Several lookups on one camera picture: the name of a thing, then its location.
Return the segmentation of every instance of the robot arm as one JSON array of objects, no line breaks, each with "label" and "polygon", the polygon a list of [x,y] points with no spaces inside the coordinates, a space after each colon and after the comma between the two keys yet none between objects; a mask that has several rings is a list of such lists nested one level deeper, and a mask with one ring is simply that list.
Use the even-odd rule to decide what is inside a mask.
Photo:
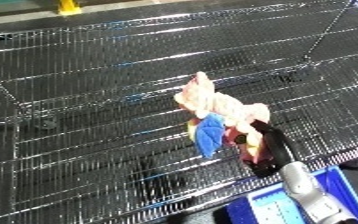
[{"label": "robot arm", "polygon": [[307,166],[297,158],[290,140],[281,130],[261,121],[251,125],[263,134],[265,147],[273,157],[271,168],[280,174],[287,195],[300,205],[313,223],[358,223],[339,200],[324,191]]}]

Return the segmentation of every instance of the wire frame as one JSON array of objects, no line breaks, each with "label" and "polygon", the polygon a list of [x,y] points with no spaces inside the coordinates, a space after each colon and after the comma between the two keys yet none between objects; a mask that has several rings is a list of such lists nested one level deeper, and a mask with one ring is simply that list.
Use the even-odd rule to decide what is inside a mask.
[{"label": "wire frame", "polygon": [[268,104],[311,169],[358,158],[358,9],[346,4],[0,34],[0,223],[142,223],[279,181],[256,179],[236,148],[198,155],[172,98],[197,71]]}]

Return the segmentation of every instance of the wire mesh grid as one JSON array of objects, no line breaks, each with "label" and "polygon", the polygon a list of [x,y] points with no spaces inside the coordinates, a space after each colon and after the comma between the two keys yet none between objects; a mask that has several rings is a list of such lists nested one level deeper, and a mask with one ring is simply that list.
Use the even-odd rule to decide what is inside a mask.
[{"label": "wire mesh grid", "polygon": [[358,9],[324,32],[346,4],[0,34],[0,223],[141,223],[278,181],[197,154],[172,97],[199,70],[268,104],[311,168],[358,158]]}]

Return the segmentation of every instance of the blue tray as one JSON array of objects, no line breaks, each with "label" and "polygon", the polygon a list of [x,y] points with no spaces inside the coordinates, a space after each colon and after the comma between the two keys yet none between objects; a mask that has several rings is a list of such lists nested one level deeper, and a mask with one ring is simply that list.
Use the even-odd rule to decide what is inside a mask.
[{"label": "blue tray", "polygon": [[[338,198],[358,218],[358,197],[337,166],[313,173],[326,191]],[[233,224],[306,224],[282,184],[249,193],[227,206]]]}]

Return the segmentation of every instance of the metal wire rack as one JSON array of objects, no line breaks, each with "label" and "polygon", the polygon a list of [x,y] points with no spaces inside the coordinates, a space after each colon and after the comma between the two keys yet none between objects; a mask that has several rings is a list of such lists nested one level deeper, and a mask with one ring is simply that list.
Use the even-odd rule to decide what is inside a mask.
[{"label": "metal wire rack", "polygon": [[279,181],[197,154],[172,96],[200,70],[268,104],[312,169],[358,158],[346,1],[0,34],[0,223],[142,223]]}]

